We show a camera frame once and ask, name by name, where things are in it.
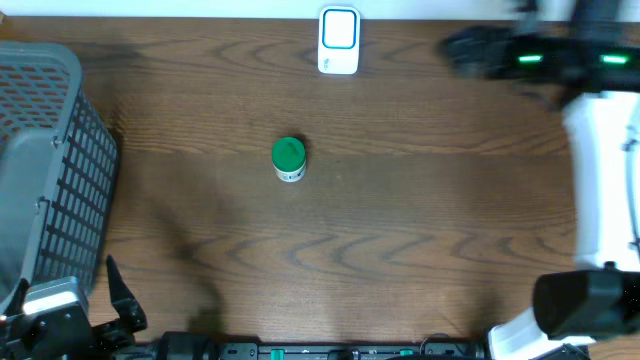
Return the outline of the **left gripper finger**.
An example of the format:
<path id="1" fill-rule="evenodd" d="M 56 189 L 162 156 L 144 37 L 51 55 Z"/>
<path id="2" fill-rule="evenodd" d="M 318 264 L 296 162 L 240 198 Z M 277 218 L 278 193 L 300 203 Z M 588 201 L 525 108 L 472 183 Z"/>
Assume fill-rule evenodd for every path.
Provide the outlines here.
<path id="1" fill-rule="evenodd" d="M 16 316 L 22 313 L 22 306 L 29 288 L 29 282 L 25 278 L 22 278 L 15 289 L 11 301 L 9 302 L 10 316 Z"/>
<path id="2" fill-rule="evenodd" d="M 146 314 L 125 284 L 114 258 L 106 258 L 109 295 L 112 307 L 125 325 L 145 325 Z"/>

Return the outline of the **green lid white jar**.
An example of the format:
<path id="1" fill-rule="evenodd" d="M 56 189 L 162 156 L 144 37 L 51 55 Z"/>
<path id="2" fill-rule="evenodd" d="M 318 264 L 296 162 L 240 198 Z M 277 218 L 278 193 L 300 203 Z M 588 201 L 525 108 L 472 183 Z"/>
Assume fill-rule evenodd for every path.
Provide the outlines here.
<path id="1" fill-rule="evenodd" d="M 297 182 L 304 177 L 307 169 L 306 148 L 297 138 L 278 139 L 272 147 L 271 158 L 281 181 Z"/>

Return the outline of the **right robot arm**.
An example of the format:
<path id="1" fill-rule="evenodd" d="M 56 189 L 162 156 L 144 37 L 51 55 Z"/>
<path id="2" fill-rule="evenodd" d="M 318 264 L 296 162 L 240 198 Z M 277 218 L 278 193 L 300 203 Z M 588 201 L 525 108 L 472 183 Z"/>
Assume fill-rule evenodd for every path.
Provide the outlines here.
<path id="1" fill-rule="evenodd" d="M 510 27 L 471 26 L 440 42 L 459 74 L 558 85 L 573 163 L 575 269 L 546 274 L 531 306 L 492 327 L 477 359 L 584 359 L 639 331 L 639 50 L 622 40 L 619 1 L 579 1 L 563 36 L 539 6 Z"/>

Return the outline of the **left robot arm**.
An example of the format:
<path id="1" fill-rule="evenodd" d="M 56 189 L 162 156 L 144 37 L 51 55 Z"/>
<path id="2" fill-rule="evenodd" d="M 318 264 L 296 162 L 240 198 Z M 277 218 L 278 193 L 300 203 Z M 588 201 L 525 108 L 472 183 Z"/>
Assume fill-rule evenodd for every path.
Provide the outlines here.
<path id="1" fill-rule="evenodd" d="M 113 353 L 135 344 L 147 328 L 140 303 L 112 256 L 106 258 L 110 303 L 118 317 L 93 326 L 88 300 L 73 276 L 39 285 L 18 281 L 1 314 L 3 359 L 55 359 L 83 353 Z"/>

